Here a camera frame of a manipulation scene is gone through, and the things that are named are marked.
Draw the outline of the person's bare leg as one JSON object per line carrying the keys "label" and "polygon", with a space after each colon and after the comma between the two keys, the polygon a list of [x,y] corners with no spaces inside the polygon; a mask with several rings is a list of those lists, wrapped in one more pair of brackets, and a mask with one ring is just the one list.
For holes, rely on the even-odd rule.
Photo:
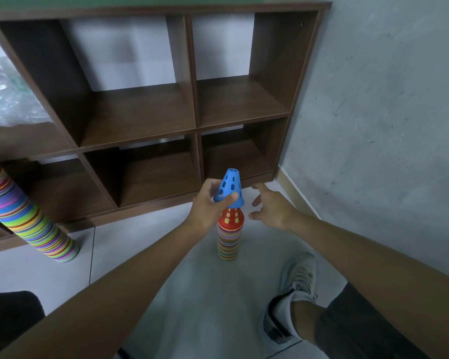
{"label": "person's bare leg", "polygon": [[296,301],[290,304],[293,327],[298,336],[316,346],[315,327],[326,308],[309,301]]}

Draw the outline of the person's right forearm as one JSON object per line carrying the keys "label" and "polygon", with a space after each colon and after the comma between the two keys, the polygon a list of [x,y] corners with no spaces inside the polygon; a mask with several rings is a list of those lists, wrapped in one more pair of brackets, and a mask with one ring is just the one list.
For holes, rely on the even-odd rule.
{"label": "person's right forearm", "polygon": [[449,359],[449,276],[378,242],[295,212],[306,241],[431,359]]}

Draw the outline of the beige skirting board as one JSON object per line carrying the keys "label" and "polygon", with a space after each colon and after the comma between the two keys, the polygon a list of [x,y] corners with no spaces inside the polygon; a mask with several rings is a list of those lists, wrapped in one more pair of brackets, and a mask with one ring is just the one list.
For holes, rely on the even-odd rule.
{"label": "beige skirting board", "polygon": [[276,181],[280,184],[292,204],[305,215],[322,219],[317,211],[309,203],[304,194],[296,187],[288,174],[280,167],[277,167]]}

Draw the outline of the person's left hand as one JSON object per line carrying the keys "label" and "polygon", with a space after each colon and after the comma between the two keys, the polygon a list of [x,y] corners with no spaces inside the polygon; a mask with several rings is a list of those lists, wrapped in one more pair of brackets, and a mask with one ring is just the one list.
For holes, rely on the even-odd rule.
{"label": "person's left hand", "polygon": [[217,211],[213,201],[213,195],[218,191],[221,182],[219,179],[204,181],[199,193],[193,199],[191,211],[185,219],[186,227],[198,240],[209,233],[223,212]]}

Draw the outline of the clear crumpled plastic bag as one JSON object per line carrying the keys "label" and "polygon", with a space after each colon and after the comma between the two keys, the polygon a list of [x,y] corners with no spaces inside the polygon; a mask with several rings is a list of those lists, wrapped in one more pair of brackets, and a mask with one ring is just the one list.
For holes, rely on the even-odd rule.
{"label": "clear crumpled plastic bag", "polygon": [[0,57],[0,127],[52,122],[21,74]]}

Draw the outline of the short stack of colourful cones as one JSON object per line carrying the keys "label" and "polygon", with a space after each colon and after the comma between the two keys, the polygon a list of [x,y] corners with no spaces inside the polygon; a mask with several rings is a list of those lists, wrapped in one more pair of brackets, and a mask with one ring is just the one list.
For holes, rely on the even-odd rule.
{"label": "short stack of colourful cones", "polygon": [[226,208],[217,221],[217,253],[222,260],[233,260],[238,252],[244,214],[240,208]]}

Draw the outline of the tall stack of colourful cones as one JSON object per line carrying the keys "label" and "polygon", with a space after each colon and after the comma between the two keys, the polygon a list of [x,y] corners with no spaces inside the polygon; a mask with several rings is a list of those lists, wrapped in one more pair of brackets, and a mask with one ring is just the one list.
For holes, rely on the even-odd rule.
{"label": "tall stack of colourful cones", "polygon": [[0,223],[46,256],[68,262],[78,244],[33,203],[0,166]]}

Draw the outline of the brown wooden cube shelf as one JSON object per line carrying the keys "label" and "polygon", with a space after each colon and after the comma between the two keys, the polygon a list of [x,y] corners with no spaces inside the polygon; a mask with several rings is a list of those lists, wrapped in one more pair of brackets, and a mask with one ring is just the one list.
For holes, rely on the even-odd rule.
{"label": "brown wooden cube shelf", "polygon": [[0,0],[7,57],[52,122],[0,165],[64,231],[272,181],[331,0]]}

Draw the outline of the person's left forearm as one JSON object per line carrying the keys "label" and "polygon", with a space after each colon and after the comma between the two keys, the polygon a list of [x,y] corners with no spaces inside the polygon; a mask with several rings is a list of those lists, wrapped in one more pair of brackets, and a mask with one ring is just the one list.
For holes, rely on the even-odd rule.
{"label": "person's left forearm", "polygon": [[0,352],[0,359],[112,359],[164,283],[215,223],[187,218]]}

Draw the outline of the blue perforated plastic cone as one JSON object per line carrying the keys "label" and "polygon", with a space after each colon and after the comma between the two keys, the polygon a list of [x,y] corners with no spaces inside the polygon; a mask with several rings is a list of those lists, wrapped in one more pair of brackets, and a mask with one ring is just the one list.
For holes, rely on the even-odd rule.
{"label": "blue perforated plastic cone", "polygon": [[224,178],[222,179],[221,185],[213,196],[214,202],[218,203],[225,199],[226,196],[232,193],[238,193],[238,199],[228,208],[240,209],[244,205],[244,199],[242,196],[240,173],[237,169],[228,169]]}

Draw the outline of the person's right hand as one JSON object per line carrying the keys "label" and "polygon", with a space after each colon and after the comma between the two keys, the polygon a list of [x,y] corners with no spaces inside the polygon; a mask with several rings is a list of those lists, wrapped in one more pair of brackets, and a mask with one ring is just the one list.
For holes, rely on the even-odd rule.
{"label": "person's right hand", "polygon": [[265,221],[260,221],[268,227],[289,230],[300,217],[300,212],[280,192],[269,189],[264,183],[252,185],[259,195],[252,202],[253,207],[261,205],[260,211],[265,211]]}

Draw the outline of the white sneaker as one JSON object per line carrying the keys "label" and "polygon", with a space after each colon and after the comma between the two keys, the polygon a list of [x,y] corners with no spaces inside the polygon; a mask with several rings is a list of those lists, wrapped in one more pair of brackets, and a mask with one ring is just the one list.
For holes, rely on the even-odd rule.
{"label": "white sneaker", "polygon": [[263,341],[275,350],[302,340],[293,327],[292,302],[309,301],[317,304],[317,259],[309,252],[297,255],[285,265],[281,273],[277,295],[264,309],[259,329]]}

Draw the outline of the dark grey shorts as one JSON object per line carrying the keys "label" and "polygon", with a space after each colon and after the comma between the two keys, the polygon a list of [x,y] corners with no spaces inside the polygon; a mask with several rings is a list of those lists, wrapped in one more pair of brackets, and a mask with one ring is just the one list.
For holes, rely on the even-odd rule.
{"label": "dark grey shorts", "polygon": [[430,359],[350,283],[318,317],[314,339],[329,359]]}

